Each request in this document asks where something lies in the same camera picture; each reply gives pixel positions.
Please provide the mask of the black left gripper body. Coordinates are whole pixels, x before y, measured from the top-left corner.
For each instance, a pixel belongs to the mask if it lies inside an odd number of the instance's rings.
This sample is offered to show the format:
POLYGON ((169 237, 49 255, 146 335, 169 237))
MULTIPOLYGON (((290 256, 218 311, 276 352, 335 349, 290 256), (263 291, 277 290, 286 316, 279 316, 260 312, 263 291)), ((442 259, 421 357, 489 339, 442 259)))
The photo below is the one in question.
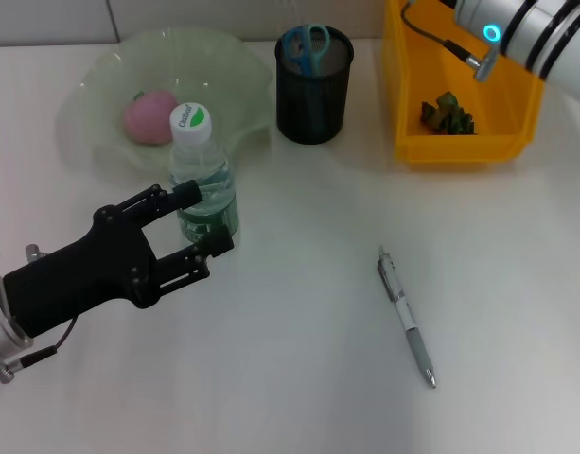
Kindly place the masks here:
POLYGON ((11 316, 35 338, 113 299, 148 308, 159 300, 155 261, 142 228, 105 206, 84 237, 4 276, 11 316))

